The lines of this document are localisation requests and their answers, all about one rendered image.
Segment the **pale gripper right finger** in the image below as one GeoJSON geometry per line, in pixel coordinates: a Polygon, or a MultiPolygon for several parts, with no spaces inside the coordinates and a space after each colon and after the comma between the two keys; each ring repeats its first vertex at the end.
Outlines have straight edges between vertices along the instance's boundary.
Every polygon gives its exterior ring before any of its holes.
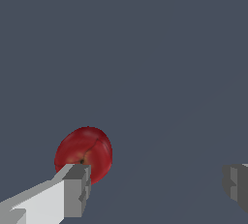
{"type": "Polygon", "coordinates": [[[248,213],[248,164],[224,165],[222,174],[225,193],[248,213]]]}

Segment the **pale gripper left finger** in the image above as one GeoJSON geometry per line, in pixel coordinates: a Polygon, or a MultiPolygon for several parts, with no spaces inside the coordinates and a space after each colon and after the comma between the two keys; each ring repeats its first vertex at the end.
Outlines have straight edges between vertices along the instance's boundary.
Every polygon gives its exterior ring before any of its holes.
{"type": "Polygon", "coordinates": [[[65,217],[82,217],[90,176],[90,165],[65,165],[53,179],[1,202],[0,224],[60,224],[65,217]]]}

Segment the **red apple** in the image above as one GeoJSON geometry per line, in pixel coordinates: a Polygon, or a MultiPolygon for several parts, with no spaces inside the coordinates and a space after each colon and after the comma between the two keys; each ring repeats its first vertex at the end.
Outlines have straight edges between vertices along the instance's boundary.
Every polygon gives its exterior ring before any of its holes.
{"type": "Polygon", "coordinates": [[[101,180],[112,165],[112,147],[108,136],[95,127],[80,127],[58,146],[54,166],[59,172],[66,164],[91,166],[91,184],[101,180]]]}

